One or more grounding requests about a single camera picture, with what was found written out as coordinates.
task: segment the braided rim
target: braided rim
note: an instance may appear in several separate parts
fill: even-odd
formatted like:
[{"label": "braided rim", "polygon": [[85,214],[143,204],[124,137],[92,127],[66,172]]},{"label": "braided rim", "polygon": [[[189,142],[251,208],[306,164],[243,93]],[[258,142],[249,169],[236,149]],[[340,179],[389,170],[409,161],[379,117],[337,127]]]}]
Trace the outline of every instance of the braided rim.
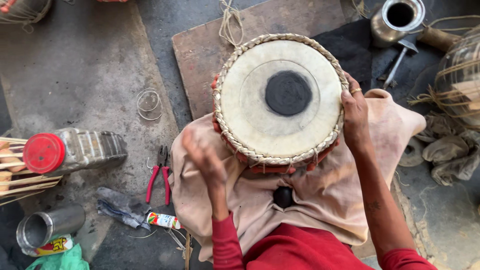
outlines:
[{"label": "braided rim", "polygon": [[225,80],[225,76],[227,75],[230,67],[232,67],[233,63],[238,59],[239,56],[241,56],[248,49],[251,49],[254,46],[262,44],[264,42],[273,41],[273,40],[293,40],[297,42],[302,42],[319,51],[319,53],[321,53],[330,61],[333,68],[335,69],[340,79],[340,83],[342,85],[342,91],[348,91],[348,82],[347,82],[347,79],[345,78],[345,75],[343,74],[343,70],[340,67],[340,64],[338,64],[338,60],[335,59],[335,57],[329,51],[325,50],[325,48],[322,47],[322,45],[320,45],[317,41],[310,39],[308,37],[296,35],[296,34],[266,34],[266,35],[261,35],[259,37],[256,37],[244,43],[243,45],[239,46],[238,48],[236,48],[235,51],[230,56],[230,58],[227,60],[227,62],[223,65],[222,70],[220,71],[218,80],[216,82],[216,88],[213,89],[213,93],[212,93],[214,106],[215,106],[214,114],[215,114],[216,120],[218,121],[218,124],[222,128],[222,134],[225,135],[225,138],[227,138],[227,140],[232,144],[236,152],[240,152],[243,155],[247,156],[248,158],[254,160],[256,164],[263,163],[265,165],[292,165],[293,163],[301,162],[308,158],[313,157],[314,155],[318,155],[320,152],[325,150],[336,140],[338,135],[340,135],[340,130],[343,128],[343,120],[344,120],[343,107],[340,111],[340,115],[338,116],[338,120],[335,125],[335,128],[333,129],[332,132],[330,132],[330,134],[327,136],[327,138],[325,138],[323,142],[321,142],[315,148],[312,148],[309,151],[303,154],[300,154],[298,156],[294,156],[292,158],[280,158],[280,157],[266,157],[262,154],[256,153],[254,150],[252,151],[244,147],[238,141],[238,139],[235,138],[235,136],[230,132],[230,129],[227,123],[223,120],[222,109],[220,106],[222,85]]}]

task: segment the black circle on drumhead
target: black circle on drumhead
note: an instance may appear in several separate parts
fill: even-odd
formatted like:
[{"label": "black circle on drumhead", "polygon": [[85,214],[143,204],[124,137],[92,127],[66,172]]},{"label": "black circle on drumhead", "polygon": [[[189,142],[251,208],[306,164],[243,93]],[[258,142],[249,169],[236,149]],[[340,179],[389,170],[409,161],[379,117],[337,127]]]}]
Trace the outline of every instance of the black circle on drumhead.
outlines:
[{"label": "black circle on drumhead", "polygon": [[312,99],[308,82],[293,71],[280,71],[267,81],[265,101],[276,113],[294,115],[302,112]]}]

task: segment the wooden board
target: wooden board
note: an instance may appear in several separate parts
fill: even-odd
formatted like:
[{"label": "wooden board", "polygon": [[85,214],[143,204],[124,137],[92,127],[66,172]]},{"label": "wooden board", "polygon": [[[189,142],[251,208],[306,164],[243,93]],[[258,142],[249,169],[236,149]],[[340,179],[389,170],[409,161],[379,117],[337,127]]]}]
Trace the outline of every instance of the wooden board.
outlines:
[{"label": "wooden board", "polygon": [[[339,0],[269,0],[241,11],[240,16],[243,42],[263,34],[313,37],[346,23]],[[233,46],[218,36],[221,23],[220,18],[172,37],[193,119],[213,111],[210,84],[233,52]]]}]

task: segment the red sleeve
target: red sleeve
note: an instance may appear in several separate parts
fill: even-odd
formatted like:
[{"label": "red sleeve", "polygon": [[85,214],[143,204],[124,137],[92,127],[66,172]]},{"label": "red sleeve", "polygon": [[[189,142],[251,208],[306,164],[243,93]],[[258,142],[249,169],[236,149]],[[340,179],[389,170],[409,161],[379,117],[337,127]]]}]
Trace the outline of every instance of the red sleeve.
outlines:
[{"label": "red sleeve", "polygon": [[233,225],[233,213],[217,221],[212,218],[213,269],[244,270],[237,230]]},{"label": "red sleeve", "polygon": [[381,267],[383,270],[437,270],[415,249],[410,248],[390,250],[384,255]]}]

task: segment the red sweater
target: red sweater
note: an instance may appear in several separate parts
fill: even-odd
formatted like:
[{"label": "red sweater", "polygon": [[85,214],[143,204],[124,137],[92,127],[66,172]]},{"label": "red sweater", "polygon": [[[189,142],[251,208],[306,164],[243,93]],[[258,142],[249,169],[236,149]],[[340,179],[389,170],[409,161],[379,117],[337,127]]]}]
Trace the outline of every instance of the red sweater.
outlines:
[{"label": "red sweater", "polygon": [[[213,268],[215,270],[372,269],[353,255],[331,232],[298,228],[282,223],[242,256],[232,213],[223,221],[212,219]],[[435,270],[413,249],[394,249],[385,254],[383,270]]]}]

